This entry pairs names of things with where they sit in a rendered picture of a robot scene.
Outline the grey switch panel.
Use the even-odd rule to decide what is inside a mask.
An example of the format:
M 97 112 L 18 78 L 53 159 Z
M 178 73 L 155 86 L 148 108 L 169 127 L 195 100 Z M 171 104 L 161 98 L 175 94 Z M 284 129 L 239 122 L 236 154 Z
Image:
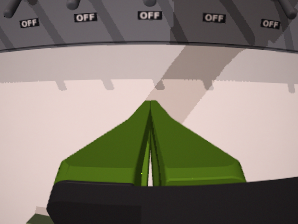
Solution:
M 298 0 L 0 0 L 0 53 L 95 45 L 298 54 Z

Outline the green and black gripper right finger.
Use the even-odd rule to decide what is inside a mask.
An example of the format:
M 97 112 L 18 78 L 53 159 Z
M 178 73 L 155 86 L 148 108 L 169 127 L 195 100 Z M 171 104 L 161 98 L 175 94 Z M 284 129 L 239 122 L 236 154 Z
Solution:
M 240 162 L 150 101 L 152 186 L 246 182 Z

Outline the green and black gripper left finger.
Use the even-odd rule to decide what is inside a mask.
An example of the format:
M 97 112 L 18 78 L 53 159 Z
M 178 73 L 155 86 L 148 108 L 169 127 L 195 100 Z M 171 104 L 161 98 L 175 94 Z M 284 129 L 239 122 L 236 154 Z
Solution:
M 127 120 L 64 159 L 54 184 L 75 180 L 148 186 L 149 130 L 150 100 L 146 100 Z

